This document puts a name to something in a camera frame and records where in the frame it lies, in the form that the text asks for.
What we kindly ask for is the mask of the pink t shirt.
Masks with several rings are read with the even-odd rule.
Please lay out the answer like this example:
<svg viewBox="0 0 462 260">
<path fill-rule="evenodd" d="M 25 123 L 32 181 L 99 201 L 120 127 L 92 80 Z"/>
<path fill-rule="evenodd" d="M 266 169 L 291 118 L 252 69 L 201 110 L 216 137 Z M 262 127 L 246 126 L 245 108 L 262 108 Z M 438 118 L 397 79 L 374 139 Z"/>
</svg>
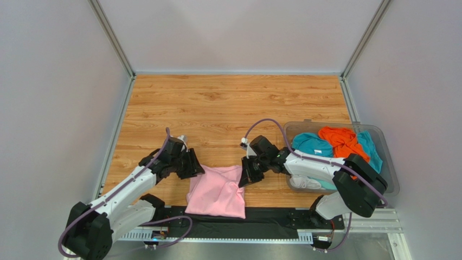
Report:
<svg viewBox="0 0 462 260">
<path fill-rule="evenodd" d="M 202 167 L 205 173 L 190 179 L 185 212 L 245 219 L 245 189 L 239 187 L 242 167 Z"/>
</svg>

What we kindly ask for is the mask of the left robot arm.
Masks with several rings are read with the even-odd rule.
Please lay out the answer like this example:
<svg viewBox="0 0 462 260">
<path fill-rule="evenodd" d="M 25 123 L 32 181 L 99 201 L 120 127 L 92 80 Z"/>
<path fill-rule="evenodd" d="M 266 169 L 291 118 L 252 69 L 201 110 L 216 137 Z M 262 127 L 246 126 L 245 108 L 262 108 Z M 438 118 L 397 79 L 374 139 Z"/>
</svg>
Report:
<svg viewBox="0 0 462 260">
<path fill-rule="evenodd" d="M 68 258 L 104 259 L 114 242 L 134 228 L 169 221 L 165 202 L 147 191 L 171 173 L 180 179 L 205 173 L 185 135 L 168 135 L 115 188 L 90 203 L 76 203 L 60 235 L 59 252 Z"/>
</svg>

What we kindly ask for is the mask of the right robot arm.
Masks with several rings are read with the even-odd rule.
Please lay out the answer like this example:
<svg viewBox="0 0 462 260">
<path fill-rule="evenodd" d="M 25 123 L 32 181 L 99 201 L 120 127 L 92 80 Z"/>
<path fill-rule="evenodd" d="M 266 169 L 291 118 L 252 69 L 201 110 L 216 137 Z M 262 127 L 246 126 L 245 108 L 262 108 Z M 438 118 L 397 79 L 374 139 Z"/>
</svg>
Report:
<svg viewBox="0 0 462 260">
<path fill-rule="evenodd" d="M 388 183 L 358 154 L 327 158 L 291 147 L 279 149 L 262 135 L 252 141 L 242 138 L 240 146 L 246 155 L 241 159 L 239 187 L 262 181 L 268 171 L 287 175 L 298 190 L 313 189 L 321 181 L 333 185 L 333 193 L 319 196 L 310 207 L 318 220 L 328 221 L 346 213 L 369 218 L 377 207 L 387 204 L 384 194 Z"/>
</svg>

